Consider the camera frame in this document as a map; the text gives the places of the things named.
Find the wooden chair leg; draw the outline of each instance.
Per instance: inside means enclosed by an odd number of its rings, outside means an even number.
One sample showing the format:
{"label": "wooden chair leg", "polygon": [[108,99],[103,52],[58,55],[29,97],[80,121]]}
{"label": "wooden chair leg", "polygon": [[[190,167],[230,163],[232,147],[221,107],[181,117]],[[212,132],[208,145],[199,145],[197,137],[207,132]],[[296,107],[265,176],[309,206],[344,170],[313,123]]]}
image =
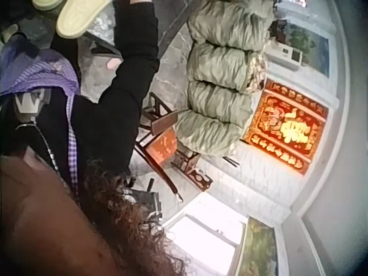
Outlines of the wooden chair leg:
{"label": "wooden chair leg", "polygon": [[164,170],[161,168],[161,166],[158,165],[156,163],[156,161],[149,154],[144,154],[145,149],[141,145],[139,145],[138,143],[135,144],[135,150],[151,166],[151,168],[166,182],[166,184],[169,186],[171,191],[175,194],[175,196],[179,200],[179,202],[183,202],[184,200],[183,200],[182,196],[179,194],[178,188],[172,182],[170,177],[168,177],[166,172],[164,172]]}

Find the wall molding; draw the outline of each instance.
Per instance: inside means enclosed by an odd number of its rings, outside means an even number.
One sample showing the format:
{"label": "wall molding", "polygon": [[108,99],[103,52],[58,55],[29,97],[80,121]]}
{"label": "wall molding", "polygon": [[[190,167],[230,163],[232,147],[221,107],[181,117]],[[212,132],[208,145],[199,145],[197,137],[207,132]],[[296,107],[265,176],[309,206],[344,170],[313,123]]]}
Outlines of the wall molding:
{"label": "wall molding", "polygon": [[313,202],[315,201],[315,199],[317,198],[317,196],[321,192],[321,190],[322,190],[324,184],[326,183],[326,180],[327,180],[328,176],[330,175],[331,170],[332,170],[332,168],[333,168],[333,166],[336,162],[336,158],[338,156],[338,153],[340,151],[342,141],[343,141],[343,138],[344,138],[347,119],[348,119],[348,113],[349,113],[350,87],[351,87],[350,56],[349,56],[349,52],[348,52],[347,39],[346,39],[346,34],[345,34],[345,31],[344,31],[342,19],[341,19],[340,13],[339,13],[338,6],[337,6],[335,1],[336,0],[328,0],[328,2],[333,7],[333,12],[336,15],[336,18],[337,18],[337,21],[338,21],[337,29],[341,33],[342,43],[343,43],[346,81],[345,81],[345,99],[344,99],[342,120],[341,120],[341,124],[340,124],[340,128],[339,128],[339,133],[338,133],[337,138],[336,138],[336,143],[335,143],[335,146],[332,150],[331,157],[328,160],[326,168],[325,168],[320,180],[318,181],[316,187],[311,192],[311,194],[309,195],[309,197],[305,201],[304,205],[300,208],[300,210],[296,214],[297,215],[297,221],[299,222],[299,225],[302,229],[302,232],[305,235],[305,237],[308,241],[308,244],[309,244],[309,246],[312,250],[313,256],[315,257],[315,261],[316,261],[316,264],[317,264],[317,267],[318,267],[318,270],[319,270],[319,273],[320,273],[321,276],[326,276],[326,273],[324,271],[321,259],[318,255],[318,252],[317,252],[316,247],[313,243],[311,235],[308,232],[308,229],[307,229],[307,227],[306,227],[306,225],[303,221],[303,216],[306,214],[306,212],[309,210],[309,208],[312,206]]}

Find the landscape painting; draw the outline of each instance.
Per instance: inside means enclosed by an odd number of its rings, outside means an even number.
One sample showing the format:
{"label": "landscape painting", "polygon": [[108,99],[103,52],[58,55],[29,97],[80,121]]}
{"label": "landscape painting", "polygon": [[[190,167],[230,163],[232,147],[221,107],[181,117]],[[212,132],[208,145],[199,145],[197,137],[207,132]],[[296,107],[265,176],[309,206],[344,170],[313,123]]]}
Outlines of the landscape painting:
{"label": "landscape painting", "polygon": [[302,51],[302,65],[310,66],[329,78],[328,39],[289,21],[280,20],[276,40]]}

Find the black jacket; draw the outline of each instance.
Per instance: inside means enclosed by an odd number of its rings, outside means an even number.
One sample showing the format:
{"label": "black jacket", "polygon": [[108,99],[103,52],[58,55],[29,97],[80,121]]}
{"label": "black jacket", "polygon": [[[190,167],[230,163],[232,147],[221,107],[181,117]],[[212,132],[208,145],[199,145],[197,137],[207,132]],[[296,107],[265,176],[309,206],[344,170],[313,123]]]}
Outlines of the black jacket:
{"label": "black jacket", "polygon": [[[103,170],[117,175],[128,171],[138,133],[143,99],[159,68],[158,21],[152,3],[129,5],[117,18],[116,48],[124,62],[99,103],[82,96],[74,99],[71,123],[78,146],[78,182],[85,178],[90,160],[101,161]],[[37,124],[55,154],[62,178],[71,183],[68,169],[68,124],[66,96],[52,89],[51,100],[37,116]],[[47,148],[35,128],[15,128],[20,124],[13,105],[8,105],[1,124],[2,154],[14,154],[29,145],[50,164]]]}

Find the shoe sole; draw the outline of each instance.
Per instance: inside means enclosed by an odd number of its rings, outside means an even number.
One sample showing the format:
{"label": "shoe sole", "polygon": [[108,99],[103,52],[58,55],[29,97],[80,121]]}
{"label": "shoe sole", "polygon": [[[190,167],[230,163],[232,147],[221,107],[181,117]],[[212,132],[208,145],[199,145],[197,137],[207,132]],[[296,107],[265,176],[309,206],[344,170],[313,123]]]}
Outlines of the shoe sole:
{"label": "shoe sole", "polygon": [[40,2],[38,0],[33,0],[32,1],[33,6],[37,10],[42,10],[42,11],[52,10],[52,9],[56,8],[57,6],[59,6],[62,2],[63,2],[63,0],[49,1],[49,3]]}
{"label": "shoe sole", "polygon": [[85,33],[112,0],[68,0],[56,23],[59,36],[75,39]]}

